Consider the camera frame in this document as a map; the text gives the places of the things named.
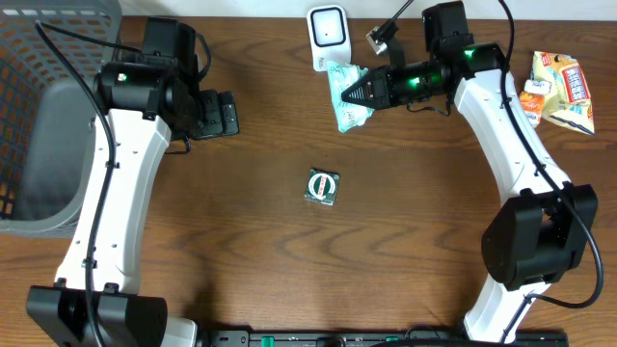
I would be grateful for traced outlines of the mint green wipes packet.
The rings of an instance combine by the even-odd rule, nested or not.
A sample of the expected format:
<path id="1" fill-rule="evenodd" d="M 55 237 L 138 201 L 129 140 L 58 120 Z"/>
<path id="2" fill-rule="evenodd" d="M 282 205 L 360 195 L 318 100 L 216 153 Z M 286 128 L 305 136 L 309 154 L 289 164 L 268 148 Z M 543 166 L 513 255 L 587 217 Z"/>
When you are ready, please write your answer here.
<path id="1" fill-rule="evenodd" d="M 374 109 L 345 102 L 341 95 L 361 77 L 364 77 L 368 69 L 329 61 L 327 73 L 338 131 L 345 133 L 353 127 L 363 126 L 374 113 Z"/>

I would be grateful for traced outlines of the dark green Zam-Buk tin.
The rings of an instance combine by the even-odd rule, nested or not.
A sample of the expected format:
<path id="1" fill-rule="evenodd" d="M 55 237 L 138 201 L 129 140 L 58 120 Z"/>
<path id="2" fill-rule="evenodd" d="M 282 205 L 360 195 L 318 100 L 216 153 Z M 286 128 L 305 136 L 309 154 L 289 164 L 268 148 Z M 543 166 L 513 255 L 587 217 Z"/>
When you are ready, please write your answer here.
<path id="1" fill-rule="evenodd" d="M 340 176 L 337 173 L 311 169 L 305 191 L 305 200 L 333 206 L 338 191 L 339 179 Z"/>

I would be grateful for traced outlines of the orange Kleenex tissue pack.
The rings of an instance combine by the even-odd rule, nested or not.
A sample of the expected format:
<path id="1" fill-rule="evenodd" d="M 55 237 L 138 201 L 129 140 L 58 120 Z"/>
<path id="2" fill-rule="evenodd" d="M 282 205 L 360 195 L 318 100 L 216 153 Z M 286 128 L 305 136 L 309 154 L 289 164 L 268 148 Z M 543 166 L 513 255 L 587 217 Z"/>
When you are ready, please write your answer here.
<path id="1" fill-rule="evenodd" d="M 536 128 L 541 122 L 546 98 L 542 94 L 521 92 L 519 99 L 527 119 Z"/>

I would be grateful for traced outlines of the teal Kleenex tissue pack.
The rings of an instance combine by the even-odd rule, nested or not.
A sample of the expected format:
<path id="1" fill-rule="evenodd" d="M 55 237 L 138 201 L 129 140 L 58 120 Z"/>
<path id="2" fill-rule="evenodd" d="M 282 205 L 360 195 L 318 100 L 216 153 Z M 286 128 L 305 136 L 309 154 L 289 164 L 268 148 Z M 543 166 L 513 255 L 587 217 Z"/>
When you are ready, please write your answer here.
<path id="1" fill-rule="evenodd" d="M 550 81 L 543 80 L 526 80 L 523 86 L 525 93 L 532 93 L 538 95 L 548 95 L 551 92 L 552 83 Z"/>

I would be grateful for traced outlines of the cream blue chips bag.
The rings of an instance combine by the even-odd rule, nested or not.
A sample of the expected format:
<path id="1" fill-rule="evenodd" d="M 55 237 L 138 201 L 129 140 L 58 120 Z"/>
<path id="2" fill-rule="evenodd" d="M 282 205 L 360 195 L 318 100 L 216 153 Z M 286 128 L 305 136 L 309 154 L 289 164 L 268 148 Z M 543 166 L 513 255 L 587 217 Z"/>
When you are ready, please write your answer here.
<path id="1" fill-rule="evenodd" d="M 585 135 L 595 134 L 591 93 L 576 58 L 535 51 L 531 79 L 550 82 L 542 111 L 544 120 Z"/>

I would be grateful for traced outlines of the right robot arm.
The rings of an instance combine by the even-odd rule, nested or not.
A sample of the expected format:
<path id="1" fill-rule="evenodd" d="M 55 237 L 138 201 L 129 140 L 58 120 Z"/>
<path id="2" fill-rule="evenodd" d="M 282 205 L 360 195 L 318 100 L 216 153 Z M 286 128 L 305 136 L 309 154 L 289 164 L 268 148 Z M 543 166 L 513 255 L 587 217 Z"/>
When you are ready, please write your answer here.
<path id="1" fill-rule="evenodd" d="M 394 18 L 372 29 L 368 41 L 389 63 L 368 71 L 343 91 L 345 102 L 374 110 L 427 109 L 444 95 L 476 136 L 496 180 L 501 207 L 481 240 L 488 276 L 463 320 L 465 340 L 505 346 L 532 304 L 596 254 L 591 232 L 598 199 L 590 185 L 575 185 L 548 154 L 529 123 L 510 71 L 510 49 L 478 43 L 460 1 L 422 14 L 429 58 L 410 64 L 396 39 Z"/>

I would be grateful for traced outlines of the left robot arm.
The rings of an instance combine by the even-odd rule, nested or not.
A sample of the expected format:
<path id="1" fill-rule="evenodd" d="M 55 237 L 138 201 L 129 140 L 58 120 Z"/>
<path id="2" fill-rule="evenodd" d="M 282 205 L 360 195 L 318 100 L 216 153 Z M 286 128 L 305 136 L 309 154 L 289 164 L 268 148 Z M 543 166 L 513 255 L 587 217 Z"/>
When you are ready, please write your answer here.
<path id="1" fill-rule="evenodd" d="M 114 62 L 94 80 L 103 114 L 81 215 L 53 285 L 30 288 L 26 312 L 59 346 L 201 346 L 198 324 L 140 295 L 141 248 L 154 178 L 172 141 L 239 132 L 231 92 L 200 88 L 195 67 Z"/>

